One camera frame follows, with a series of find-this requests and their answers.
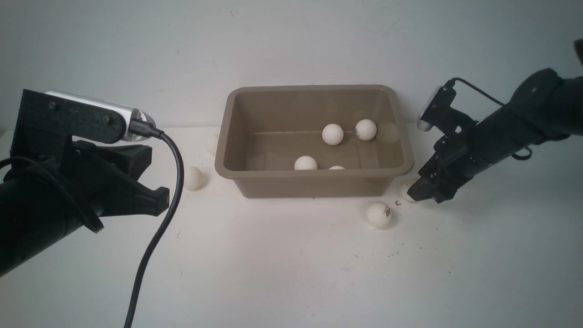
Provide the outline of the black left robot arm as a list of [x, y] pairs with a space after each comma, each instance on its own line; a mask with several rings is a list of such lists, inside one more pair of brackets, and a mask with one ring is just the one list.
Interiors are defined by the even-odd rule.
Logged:
[[2, 276], [81, 227], [100, 232], [102, 217], [159, 216], [169, 208], [169, 189], [139, 182], [151, 147], [72, 145], [68, 168], [48, 159], [43, 171], [20, 160], [1, 183]]

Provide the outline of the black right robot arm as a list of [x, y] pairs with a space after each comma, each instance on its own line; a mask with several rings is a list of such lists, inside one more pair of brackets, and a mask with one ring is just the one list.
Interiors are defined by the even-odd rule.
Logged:
[[542, 69], [482, 121], [452, 108], [458, 80], [452, 78], [439, 87], [417, 119], [418, 129], [435, 127], [443, 137], [407, 191], [415, 201], [451, 200], [475, 175], [498, 162], [531, 158], [531, 145], [582, 135], [581, 77], [563, 79], [551, 68]]

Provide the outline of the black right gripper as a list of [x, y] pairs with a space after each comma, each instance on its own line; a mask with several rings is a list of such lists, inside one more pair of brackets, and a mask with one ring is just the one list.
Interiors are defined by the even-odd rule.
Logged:
[[415, 201], [433, 200], [439, 204], [451, 200], [458, 189], [488, 169], [488, 163], [475, 153], [465, 133], [443, 136], [434, 150], [409, 189]]

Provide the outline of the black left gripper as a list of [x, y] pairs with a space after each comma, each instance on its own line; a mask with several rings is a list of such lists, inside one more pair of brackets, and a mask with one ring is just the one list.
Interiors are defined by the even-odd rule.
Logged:
[[101, 216], [159, 216], [169, 209], [169, 189], [148, 189], [139, 183], [152, 163], [153, 150], [146, 145], [98, 147], [73, 141], [65, 176]]

